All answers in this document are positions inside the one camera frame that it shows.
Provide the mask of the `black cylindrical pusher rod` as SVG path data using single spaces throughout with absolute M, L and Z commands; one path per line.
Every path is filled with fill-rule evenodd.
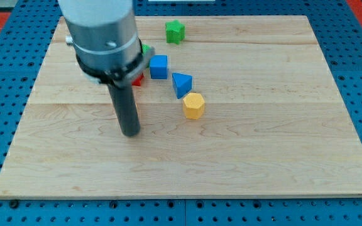
M 127 137 L 137 135 L 140 131 L 140 121 L 132 86 L 117 87 L 109 84 L 108 90 L 122 134 Z

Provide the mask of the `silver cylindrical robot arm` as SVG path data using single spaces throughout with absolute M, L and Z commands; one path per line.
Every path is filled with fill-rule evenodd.
M 75 50 L 80 69 L 92 82 L 108 87 L 121 132 L 140 131 L 132 83 L 154 56 L 143 50 L 132 1 L 58 0 L 69 29 L 65 41 Z

